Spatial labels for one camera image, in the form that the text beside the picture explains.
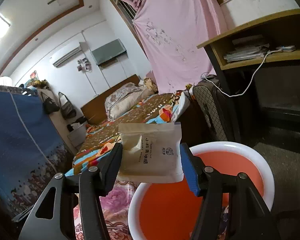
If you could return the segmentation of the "beige paper pouch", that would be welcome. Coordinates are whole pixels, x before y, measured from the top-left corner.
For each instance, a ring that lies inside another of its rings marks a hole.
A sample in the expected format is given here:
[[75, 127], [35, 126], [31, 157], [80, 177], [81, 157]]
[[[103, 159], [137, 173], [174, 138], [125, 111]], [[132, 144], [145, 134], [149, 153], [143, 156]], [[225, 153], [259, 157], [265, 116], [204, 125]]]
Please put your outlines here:
[[181, 137], [178, 122], [123, 128], [118, 179], [160, 184], [182, 181]]

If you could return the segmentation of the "orange white trash bin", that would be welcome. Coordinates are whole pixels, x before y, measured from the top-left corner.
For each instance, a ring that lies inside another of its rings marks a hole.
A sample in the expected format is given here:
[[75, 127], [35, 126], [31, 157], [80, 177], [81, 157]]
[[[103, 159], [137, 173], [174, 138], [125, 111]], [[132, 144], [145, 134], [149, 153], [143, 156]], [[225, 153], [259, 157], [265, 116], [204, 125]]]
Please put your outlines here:
[[[194, 155], [219, 172], [245, 172], [268, 208], [272, 208], [275, 183], [270, 166], [252, 148], [227, 141], [192, 146]], [[129, 206], [128, 226], [133, 239], [190, 239], [202, 198], [196, 197], [187, 181], [171, 184], [141, 183]]]

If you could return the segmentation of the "brown colourful bed blanket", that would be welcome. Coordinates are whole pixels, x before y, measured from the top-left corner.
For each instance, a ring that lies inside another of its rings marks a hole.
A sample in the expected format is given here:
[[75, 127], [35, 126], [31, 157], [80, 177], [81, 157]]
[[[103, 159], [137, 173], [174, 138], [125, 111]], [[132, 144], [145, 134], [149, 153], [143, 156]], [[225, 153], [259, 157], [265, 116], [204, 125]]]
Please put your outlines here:
[[123, 128], [176, 122], [190, 105], [190, 97], [186, 91], [151, 95], [114, 121], [87, 125], [83, 145], [74, 157], [72, 169], [65, 175], [80, 174], [94, 164], [98, 164], [101, 158], [109, 154], [115, 143], [121, 141]]

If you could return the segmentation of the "blue fabric wardrobe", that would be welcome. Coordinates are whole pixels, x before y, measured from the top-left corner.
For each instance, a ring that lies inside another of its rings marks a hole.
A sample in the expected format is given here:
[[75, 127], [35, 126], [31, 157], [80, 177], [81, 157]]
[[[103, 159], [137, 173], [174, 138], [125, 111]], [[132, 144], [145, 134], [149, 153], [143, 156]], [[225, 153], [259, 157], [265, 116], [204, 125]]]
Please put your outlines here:
[[0, 199], [11, 218], [66, 172], [71, 157], [36, 91], [0, 86]]

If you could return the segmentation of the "wooden headboard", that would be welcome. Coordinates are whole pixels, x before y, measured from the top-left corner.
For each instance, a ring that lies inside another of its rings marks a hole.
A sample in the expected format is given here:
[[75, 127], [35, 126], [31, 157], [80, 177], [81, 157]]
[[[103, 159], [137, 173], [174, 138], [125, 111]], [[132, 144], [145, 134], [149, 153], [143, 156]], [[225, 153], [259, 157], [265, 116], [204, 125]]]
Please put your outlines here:
[[123, 85], [132, 82], [136, 86], [138, 85], [140, 78], [134, 74], [129, 78], [121, 81], [114, 87], [106, 90], [102, 94], [98, 95], [97, 97], [90, 100], [84, 106], [81, 107], [81, 111], [85, 118], [87, 119], [88, 124], [90, 125], [98, 125], [104, 120], [107, 120], [106, 109], [104, 106], [105, 100], [108, 96], [110, 96], [113, 92], [117, 91]]

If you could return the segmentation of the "grey hanging handbag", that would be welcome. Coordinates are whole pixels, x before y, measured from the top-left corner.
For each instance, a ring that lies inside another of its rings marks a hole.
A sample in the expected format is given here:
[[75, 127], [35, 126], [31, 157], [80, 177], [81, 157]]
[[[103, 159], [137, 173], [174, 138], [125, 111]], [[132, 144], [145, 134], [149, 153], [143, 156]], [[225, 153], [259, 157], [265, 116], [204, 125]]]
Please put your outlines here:
[[62, 92], [59, 92], [58, 99], [59, 99], [62, 117], [65, 120], [74, 118], [77, 114], [77, 111], [76, 111], [74, 105], [68, 99], [68, 97], [65, 94], [63, 94]]

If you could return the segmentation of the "black hanging handbag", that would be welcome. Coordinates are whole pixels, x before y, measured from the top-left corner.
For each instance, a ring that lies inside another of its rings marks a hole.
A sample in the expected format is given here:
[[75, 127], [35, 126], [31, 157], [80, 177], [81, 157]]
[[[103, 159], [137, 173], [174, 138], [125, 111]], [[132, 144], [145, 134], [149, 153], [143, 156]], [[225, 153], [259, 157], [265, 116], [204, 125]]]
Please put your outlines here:
[[60, 110], [60, 107], [57, 105], [57, 103], [49, 96], [47, 96], [44, 92], [41, 92], [41, 97], [43, 100], [43, 109], [47, 115], [58, 112]]

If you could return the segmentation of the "floral pillow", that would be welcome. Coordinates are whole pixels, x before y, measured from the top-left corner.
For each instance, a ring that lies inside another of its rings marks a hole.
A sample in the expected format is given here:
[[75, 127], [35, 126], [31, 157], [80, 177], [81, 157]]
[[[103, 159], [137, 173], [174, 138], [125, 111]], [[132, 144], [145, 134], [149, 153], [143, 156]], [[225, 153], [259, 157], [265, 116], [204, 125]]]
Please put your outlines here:
[[109, 121], [117, 119], [143, 99], [158, 92], [157, 85], [151, 79], [146, 79], [146, 81], [150, 83], [140, 86], [129, 82], [106, 98], [104, 106]]

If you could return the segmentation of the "black quilted suitcase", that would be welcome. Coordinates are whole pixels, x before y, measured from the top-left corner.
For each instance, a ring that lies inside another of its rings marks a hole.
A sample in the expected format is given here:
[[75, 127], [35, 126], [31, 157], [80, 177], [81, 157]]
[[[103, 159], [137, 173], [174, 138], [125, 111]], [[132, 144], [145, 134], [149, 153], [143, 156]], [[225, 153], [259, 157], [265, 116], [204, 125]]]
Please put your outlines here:
[[219, 90], [217, 76], [204, 77], [194, 86], [193, 95], [215, 141], [241, 142], [234, 109], [230, 99]]

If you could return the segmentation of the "white air conditioner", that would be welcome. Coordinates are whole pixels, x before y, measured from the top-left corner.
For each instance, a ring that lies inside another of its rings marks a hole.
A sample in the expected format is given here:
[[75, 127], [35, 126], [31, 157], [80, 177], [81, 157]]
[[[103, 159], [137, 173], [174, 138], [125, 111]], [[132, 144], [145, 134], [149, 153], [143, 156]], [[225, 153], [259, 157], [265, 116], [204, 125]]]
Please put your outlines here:
[[55, 52], [50, 57], [49, 63], [58, 68], [80, 51], [82, 51], [80, 43], [78, 41], [72, 41]]

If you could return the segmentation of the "stack of papers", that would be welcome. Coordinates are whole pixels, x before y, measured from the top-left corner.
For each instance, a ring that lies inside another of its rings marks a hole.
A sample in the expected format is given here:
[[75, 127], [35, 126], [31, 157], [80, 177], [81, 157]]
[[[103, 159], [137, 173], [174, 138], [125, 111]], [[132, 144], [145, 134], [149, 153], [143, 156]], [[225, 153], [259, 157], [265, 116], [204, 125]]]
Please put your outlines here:
[[258, 59], [264, 57], [268, 50], [269, 44], [263, 44], [260, 46], [246, 46], [226, 53], [223, 56], [223, 59], [225, 59], [227, 63]]

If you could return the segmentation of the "white charger adapter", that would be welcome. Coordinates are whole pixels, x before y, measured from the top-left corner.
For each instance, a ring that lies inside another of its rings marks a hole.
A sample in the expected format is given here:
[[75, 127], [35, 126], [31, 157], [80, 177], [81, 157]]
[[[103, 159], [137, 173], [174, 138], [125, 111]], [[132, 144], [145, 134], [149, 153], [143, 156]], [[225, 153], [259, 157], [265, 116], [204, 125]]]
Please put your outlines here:
[[291, 46], [279, 46], [276, 48], [276, 50], [281, 52], [293, 52], [296, 50], [296, 47], [294, 45]]

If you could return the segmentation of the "wooden desk shelf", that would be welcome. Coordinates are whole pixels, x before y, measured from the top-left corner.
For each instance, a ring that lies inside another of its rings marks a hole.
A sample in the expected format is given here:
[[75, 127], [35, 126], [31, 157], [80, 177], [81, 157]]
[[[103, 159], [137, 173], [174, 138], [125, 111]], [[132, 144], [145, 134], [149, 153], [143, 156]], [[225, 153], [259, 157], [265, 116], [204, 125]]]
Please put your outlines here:
[[203, 48], [221, 70], [259, 64], [269, 51], [266, 62], [300, 60], [300, 9], [250, 21], [197, 48]]

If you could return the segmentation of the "pink curtain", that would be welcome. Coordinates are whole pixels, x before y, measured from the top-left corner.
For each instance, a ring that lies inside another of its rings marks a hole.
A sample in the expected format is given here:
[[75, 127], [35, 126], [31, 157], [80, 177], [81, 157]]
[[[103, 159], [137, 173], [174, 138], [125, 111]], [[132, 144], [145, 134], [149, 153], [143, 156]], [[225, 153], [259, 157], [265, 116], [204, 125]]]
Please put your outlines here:
[[135, 32], [160, 94], [198, 83], [216, 72], [197, 46], [227, 30], [217, 0], [121, 0], [136, 10]]

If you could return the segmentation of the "green wall box cover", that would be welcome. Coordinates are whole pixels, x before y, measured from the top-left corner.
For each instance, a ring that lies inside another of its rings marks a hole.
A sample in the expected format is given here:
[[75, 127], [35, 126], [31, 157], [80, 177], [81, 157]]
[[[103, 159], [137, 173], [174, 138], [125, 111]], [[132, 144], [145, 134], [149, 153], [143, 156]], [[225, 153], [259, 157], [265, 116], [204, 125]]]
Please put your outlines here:
[[91, 53], [98, 66], [116, 58], [117, 56], [126, 52], [126, 48], [120, 39], [113, 40], [95, 50]]

